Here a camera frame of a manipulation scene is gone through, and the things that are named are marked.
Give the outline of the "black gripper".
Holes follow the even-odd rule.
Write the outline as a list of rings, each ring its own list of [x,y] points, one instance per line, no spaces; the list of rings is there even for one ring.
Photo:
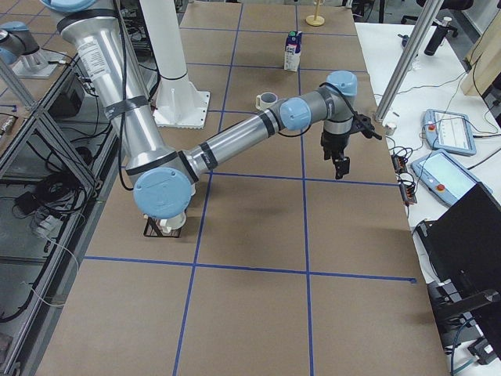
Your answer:
[[[323,160],[333,160],[335,179],[343,179],[350,172],[350,158],[344,155],[344,149],[348,146],[348,141],[348,133],[322,132],[320,144],[323,148]]]

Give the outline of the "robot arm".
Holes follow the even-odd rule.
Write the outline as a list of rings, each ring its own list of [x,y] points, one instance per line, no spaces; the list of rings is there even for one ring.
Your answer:
[[[146,97],[115,1],[48,1],[46,6],[63,39],[76,48],[117,132],[133,197],[143,214],[183,217],[202,174],[282,130],[300,130],[318,121],[323,122],[325,159],[333,162],[337,178],[348,173],[344,148],[355,127],[352,104],[358,88],[353,73],[334,71],[316,90],[280,100],[193,149],[178,151],[163,141],[160,129],[201,128],[210,95],[188,78],[174,3],[140,4],[160,73],[155,101]]]

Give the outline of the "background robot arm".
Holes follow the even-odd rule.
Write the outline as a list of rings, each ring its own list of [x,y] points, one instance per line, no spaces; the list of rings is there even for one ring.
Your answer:
[[[56,69],[30,29],[20,21],[1,25],[1,59],[19,78],[45,79]]]

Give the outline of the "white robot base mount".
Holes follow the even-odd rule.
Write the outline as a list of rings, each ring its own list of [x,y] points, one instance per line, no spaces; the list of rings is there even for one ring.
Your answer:
[[[140,2],[150,37],[160,84],[153,112],[161,127],[204,127],[211,98],[189,80],[178,18],[173,1]]]

